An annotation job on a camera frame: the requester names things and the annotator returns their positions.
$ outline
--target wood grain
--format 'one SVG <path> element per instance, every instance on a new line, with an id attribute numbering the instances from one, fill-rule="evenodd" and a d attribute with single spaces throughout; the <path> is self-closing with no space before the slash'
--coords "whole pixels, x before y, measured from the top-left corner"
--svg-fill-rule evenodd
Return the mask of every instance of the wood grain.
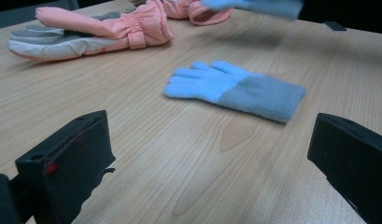
<path id="1" fill-rule="evenodd" d="M 79 13 L 127 7 L 121 0 Z M 175 39 L 162 46 L 52 63 L 7 50 L 9 32 L 25 24 L 0 29 L 0 173 L 14 177 L 20 155 L 104 109 L 117 170 L 74 223 L 364 223 L 306 153 L 319 112 L 382 134 L 382 35 L 240 10 L 217 25 L 169 25 Z M 166 98 L 172 71 L 196 60 L 235 63 L 307 95 L 285 125 Z"/>

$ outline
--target glove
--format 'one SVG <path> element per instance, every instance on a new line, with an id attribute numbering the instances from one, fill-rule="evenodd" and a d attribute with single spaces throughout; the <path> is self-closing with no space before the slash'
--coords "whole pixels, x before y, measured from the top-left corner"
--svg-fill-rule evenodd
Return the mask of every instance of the glove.
<path id="1" fill-rule="evenodd" d="M 200 0 L 163 0 L 163 8 L 167 17 L 172 19 L 190 18 L 195 25 L 213 25 L 229 19 L 232 9 L 221 12 L 212 11 L 200 5 Z"/>
<path id="2" fill-rule="evenodd" d="M 168 97 L 200 99 L 280 122 L 292 119 L 305 93 L 302 86 L 224 61 L 178 68 L 164 89 Z"/>
<path id="3" fill-rule="evenodd" d="M 160 45 L 173 38 L 159 0 L 148 0 L 130 14 L 86 17 L 57 7 L 39 7 L 36 17 L 48 26 L 11 33 L 8 49 L 23 58 L 63 60 L 118 49 Z"/>
<path id="4" fill-rule="evenodd" d="M 298 19 L 304 6 L 303 0 L 202 0 L 201 4 L 216 11 L 236 7 L 289 20 Z"/>

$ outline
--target pink glove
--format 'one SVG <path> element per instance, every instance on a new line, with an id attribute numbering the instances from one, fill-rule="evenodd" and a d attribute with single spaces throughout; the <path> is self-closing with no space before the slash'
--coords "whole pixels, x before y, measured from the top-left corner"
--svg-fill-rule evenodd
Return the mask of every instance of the pink glove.
<path id="1" fill-rule="evenodd" d="M 232 9 L 220 12 L 200 5 L 200 0 L 163 0 L 167 17 L 172 19 L 190 18 L 195 25 L 213 25 L 229 19 Z"/>
<path id="2" fill-rule="evenodd" d="M 23 58 L 52 61 L 76 58 L 82 54 L 161 45 L 173 38 L 160 0 L 148 0 L 130 14 L 117 12 L 107 15 L 114 19 L 107 16 L 108 19 L 100 21 L 62 8 L 39 7 L 36 17 L 44 25 L 54 28 L 36 30 L 31 27 L 26 31 L 12 32 L 7 46 Z"/>

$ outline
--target blue knit glove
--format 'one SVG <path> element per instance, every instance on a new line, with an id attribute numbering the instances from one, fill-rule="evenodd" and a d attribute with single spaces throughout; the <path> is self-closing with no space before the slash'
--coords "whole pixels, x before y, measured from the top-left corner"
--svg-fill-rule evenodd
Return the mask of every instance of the blue knit glove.
<path id="1" fill-rule="evenodd" d="M 202 0 L 200 3 L 215 11 L 236 7 L 290 20 L 298 19 L 304 6 L 303 0 Z"/>
<path id="2" fill-rule="evenodd" d="M 274 77 L 252 74 L 224 61 L 178 68 L 164 89 L 168 97 L 194 98 L 280 122 L 292 119 L 306 89 Z"/>

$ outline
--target red mark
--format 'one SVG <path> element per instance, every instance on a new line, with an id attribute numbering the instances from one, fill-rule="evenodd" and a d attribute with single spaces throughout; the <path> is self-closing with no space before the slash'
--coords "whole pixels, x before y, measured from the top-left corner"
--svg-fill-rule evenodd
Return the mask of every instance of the red mark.
<path id="1" fill-rule="evenodd" d="M 48 167 L 46 167 L 45 172 L 46 172 L 46 174 L 50 175 L 51 173 L 56 171 L 57 168 L 59 168 L 59 166 L 56 163 L 52 163 L 52 164 L 48 165 Z"/>

